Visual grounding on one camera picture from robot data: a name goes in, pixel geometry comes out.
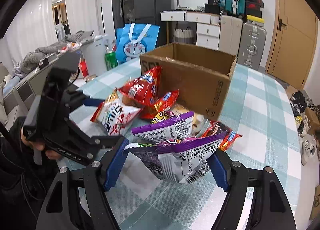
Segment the person's left hand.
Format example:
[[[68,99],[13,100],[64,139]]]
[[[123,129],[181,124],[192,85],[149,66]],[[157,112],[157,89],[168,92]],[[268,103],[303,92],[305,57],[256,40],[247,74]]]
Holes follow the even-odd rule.
[[[32,149],[36,149],[38,151],[44,151],[45,144],[41,141],[36,141],[36,142],[28,141],[23,134],[23,128],[21,129],[21,140],[24,145],[29,146]],[[45,154],[50,160],[59,160],[61,158],[61,155],[53,150],[46,150]]]

